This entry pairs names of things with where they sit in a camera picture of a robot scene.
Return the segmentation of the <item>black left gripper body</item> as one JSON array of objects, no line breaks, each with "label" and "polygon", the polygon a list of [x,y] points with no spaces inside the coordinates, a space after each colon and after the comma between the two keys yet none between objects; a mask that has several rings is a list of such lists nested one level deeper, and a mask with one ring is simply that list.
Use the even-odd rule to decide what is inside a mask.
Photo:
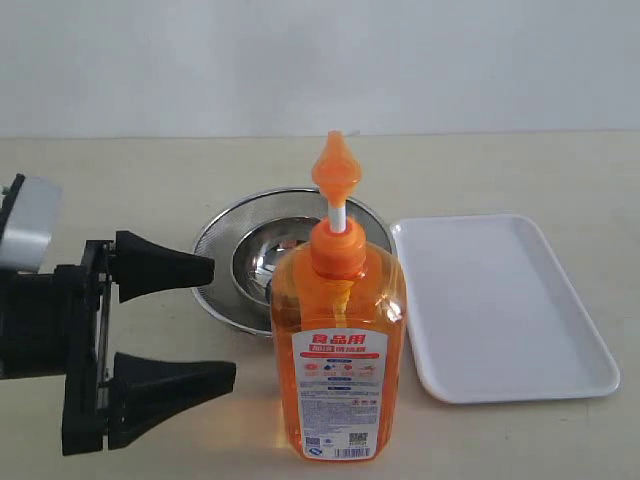
[{"label": "black left gripper body", "polygon": [[65,456],[102,450],[107,434],[112,246],[89,240],[50,274],[1,272],[1,377],[64,376]]}]

